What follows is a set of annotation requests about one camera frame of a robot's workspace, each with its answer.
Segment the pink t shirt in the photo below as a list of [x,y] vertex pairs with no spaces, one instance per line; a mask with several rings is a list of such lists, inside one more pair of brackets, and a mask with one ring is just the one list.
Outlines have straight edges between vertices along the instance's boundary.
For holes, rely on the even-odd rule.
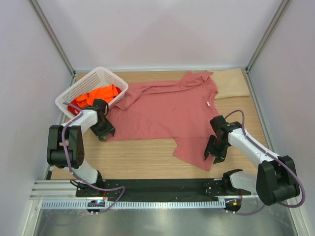
[[109,142],[173,138],[174,156],[209,171],[211,157],[204,157],[218,116],[214,99],[218,88],[211,72],[187,72],[179,81],[153,81],[129,85],[122,101],[113,105],[108,119],[115,127]]

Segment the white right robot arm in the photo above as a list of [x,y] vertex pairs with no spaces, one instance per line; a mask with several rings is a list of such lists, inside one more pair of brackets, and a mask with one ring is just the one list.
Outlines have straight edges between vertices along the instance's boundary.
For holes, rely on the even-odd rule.
[[237,148],[257,168],[257,174],[231,171],[222,184],[228,195],[239,189],[256,193],[267,206],[297,197],[300,185],[297,181],[295,164],[289,156],[279,156],[254,139],[235,121],[228,123],[223,117],[210,121],[214,134],[210,136],[204,158],[213,157],[213,163],[225,161],[229,147]]

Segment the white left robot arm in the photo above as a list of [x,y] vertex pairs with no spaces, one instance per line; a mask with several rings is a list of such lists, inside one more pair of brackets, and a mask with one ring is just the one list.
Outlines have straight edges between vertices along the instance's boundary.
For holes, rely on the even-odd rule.
[[115,135],[115,128],[100,109],[85,109],[70,121],[49,128],[47,162],[60,169],[66,168],[74,177],[87,185],[94,197],[104,190],[101,173],[85,160],[83,134],[91,129],[100,141]]

